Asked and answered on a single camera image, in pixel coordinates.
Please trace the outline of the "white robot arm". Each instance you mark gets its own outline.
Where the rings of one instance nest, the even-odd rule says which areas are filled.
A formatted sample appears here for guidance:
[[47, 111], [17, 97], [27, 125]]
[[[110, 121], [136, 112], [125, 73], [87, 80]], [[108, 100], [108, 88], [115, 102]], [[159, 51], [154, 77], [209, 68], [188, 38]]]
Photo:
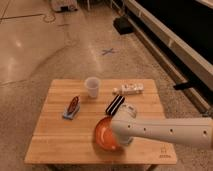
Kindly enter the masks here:
[[213, 149], [212, 118], [140, 119], [135, 108], [122, 104], [110, 123], [116, 141], [129, 145], [134, 137]]

